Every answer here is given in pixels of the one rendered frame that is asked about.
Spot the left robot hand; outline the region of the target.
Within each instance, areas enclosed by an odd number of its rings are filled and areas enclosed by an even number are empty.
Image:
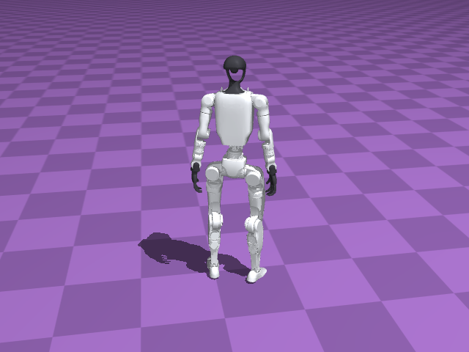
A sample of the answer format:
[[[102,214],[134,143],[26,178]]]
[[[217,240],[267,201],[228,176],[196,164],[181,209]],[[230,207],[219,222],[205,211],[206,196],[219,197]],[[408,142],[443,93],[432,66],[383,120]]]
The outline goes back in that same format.
[[[197,191],[198,193],[202,193],[202,190],[200,190],[202,188],[198,187],[197,184],[196,184],[197,182],[199,182],[199,180],[197,178],[197,172],[200,171],[199,163],[197,163],[197,162],[194,163],[193,168],[191,167],[191,171],[192,171],[191,177],[192,177],[192,181],[193,181],[193,187],[194,187],[195,191]]]

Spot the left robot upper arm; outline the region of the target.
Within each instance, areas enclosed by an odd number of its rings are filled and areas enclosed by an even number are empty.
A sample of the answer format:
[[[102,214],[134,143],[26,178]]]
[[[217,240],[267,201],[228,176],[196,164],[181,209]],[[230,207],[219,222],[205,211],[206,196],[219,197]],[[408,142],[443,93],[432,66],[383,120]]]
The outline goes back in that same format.
[[[197,138],[208,139],[210,136],[210,129],[208,128],[213,113],[212,107],[214,106],[214,99],[216,93],[206,94],[201,101],[201,109],[199,115],[199,131]]]

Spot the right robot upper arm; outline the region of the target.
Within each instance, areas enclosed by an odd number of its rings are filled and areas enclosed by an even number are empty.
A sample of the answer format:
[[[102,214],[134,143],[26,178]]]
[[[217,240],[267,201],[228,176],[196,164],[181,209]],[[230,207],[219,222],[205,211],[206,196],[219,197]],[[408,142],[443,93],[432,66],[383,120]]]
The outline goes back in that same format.
[[[268,99],[264,95],[258,94],[251,94],[251,99],[253,106],[258,109],[258,112],[256,113],[260,128],[258,131],[258,139],[262,142],[270,141],[270,115]]]

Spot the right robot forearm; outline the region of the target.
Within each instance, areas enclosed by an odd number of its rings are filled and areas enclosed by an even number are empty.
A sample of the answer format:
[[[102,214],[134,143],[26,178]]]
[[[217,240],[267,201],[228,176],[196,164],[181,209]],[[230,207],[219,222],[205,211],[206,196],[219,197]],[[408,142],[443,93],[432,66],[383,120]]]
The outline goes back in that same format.
[[[270,141],[265,141],[264,143],[262,143],[262,149],[263,149],[263,152],[264,152],[264,159],[265,159],[265,168],[267,169],[267,171],[269,171],[269,166],[270,165],[274,165],[276,168],[276,164],[275,164],[275,153],[274,153],[274,143],[273,143],[273,132],[271,131],[271,129],[269,130],[269,134],[270,134]]]

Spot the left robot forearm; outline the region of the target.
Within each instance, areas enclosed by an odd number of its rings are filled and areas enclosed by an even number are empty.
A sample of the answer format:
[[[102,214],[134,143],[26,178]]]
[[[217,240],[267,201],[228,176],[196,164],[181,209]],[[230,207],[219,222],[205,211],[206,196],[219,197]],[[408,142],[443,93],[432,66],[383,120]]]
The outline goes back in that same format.
[[[199,168],[201,167],[201,160],[203,159],[204,155],[204,147],[206,146],[206,141],[203,139],[198,139],[199,127],[196,130],[196,136],[194,140],[194,148],[193,148],[193,155],[192,155],[192,161],[191,161],[191,167],[193,168],[194,163],[199,163]]]

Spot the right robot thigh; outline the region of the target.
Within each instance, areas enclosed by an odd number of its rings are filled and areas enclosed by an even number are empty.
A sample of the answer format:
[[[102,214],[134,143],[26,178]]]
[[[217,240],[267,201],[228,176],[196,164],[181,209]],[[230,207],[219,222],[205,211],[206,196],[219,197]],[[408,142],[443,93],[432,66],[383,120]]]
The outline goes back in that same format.
[[[265,179],[262,169],[250,164],[245,165],[244,178],[248,184],[248,199],[251,215],[245,220],[245,229],[254,233],[254,223],[263,220],[265,209]]]

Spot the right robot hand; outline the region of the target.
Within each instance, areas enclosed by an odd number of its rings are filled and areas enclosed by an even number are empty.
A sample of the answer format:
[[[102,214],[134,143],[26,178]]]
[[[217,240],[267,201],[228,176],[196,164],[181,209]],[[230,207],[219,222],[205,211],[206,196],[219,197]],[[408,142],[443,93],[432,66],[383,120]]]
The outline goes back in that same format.
[[[270,182],[270,187],[265,192],[269,192],[269,193],[267,193],[268,196],[273,196],[276,192],[276,184],[277,184],[277,180],[276,180],[277,170],[276,170],[276,167],[274,165],[270,165],[269,166],[269,171],[267,171],[267,173],[269,174],[269,179],[266,182],[266,184],[268,184]]]

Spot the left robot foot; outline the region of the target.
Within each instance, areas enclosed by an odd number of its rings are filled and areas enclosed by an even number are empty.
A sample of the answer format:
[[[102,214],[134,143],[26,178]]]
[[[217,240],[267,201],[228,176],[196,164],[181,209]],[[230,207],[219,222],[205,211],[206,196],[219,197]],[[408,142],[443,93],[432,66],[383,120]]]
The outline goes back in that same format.
[[[207,258],[207,267],[210,271],[210,277],[211,278],[218,278],[219,277],[219,262],[217,260],[217,267],[215,267],[215,263],[213,263],[213,266],[211,267],[210,265],[210,257]]]

